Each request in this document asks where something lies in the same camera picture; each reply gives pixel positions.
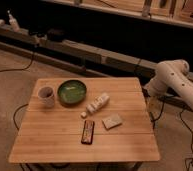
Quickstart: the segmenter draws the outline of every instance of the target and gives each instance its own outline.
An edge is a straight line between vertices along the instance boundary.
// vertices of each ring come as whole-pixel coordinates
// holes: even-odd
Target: tabletop
[[[87,87],[86,98],[64,107],[57,89],[64,81],[77,79]],[[55,106],[44,107],[37,93],[50,86]],[[84,119],[81,112],[106,92],[109,103],[86,119],[95,122],[93,143],[81,143]],[[118,114],[123,123],[106,130],[102,119]],[[160,154],[137,78],[45,78],[36,82],[20,130],[9,156],[11,163],[134,162],[158,161]]]

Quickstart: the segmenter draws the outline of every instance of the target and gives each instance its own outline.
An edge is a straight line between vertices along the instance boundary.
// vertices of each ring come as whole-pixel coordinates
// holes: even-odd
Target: floor
[[[0,50],[0,70],[8,68],[23,68],[28,65],[29,59]],[[8,163],[8,156],[17,130],[13,123],[13,113],[21,105],[28,103],[32,88],[38,78],[43,77],[81,77],[53,66],[34,61],[26,71],[0,73],[0,171],[20,171],[17,164]],[[161,103],[156,102],[152,108],[158,114]],[[155,136],[158,142],[161,160],[159,162],[143,163],[140,171],[183,171],[184,159],[191,157],[191,134],[179,118],[180,108],[165,104],[162,118],[156,124]],[[17,113],[17,123],[21,122],[25,109]],[[185,111],[183,118],[193,130],[193,113]],[[43,165],[44,170],[51,169]],[[62,170],[94,171],[129,170],[132,163],[107,163],[107,164],[71,164]]]

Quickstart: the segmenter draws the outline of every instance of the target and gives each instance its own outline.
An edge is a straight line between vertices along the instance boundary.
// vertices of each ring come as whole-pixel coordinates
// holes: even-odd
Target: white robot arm
[[[171,87],[193,110],[193,83],[186,77],[188,72],[189,64],[185,60],[160,62],[145,89],[150,96],[158,97]]]

